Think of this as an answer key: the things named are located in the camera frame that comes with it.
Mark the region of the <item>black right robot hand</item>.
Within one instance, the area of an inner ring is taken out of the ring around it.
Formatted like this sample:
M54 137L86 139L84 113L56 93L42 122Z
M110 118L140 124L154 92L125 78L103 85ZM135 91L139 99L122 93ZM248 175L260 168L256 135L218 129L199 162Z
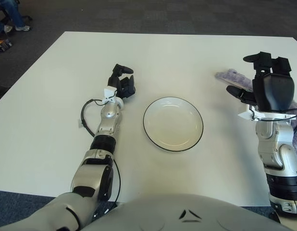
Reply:
M243 60L253 63L256 71L252 91L228 86L228 93L242 103L257 106L261 112L281 113L288 110L295 91L289 60L284 57L273 59L270 53L262 51L246 56Z

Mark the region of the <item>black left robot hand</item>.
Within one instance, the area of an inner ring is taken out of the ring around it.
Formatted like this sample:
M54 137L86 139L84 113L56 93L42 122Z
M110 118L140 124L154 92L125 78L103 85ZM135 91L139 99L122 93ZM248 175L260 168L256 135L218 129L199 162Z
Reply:
M113 68L112 75L108 80L108 86L116 88L116 97L121 99L129 98L136 92L135 81L133 76L134 71L126 66L116 64ZM123 74L131 74L130 77L120 79Z

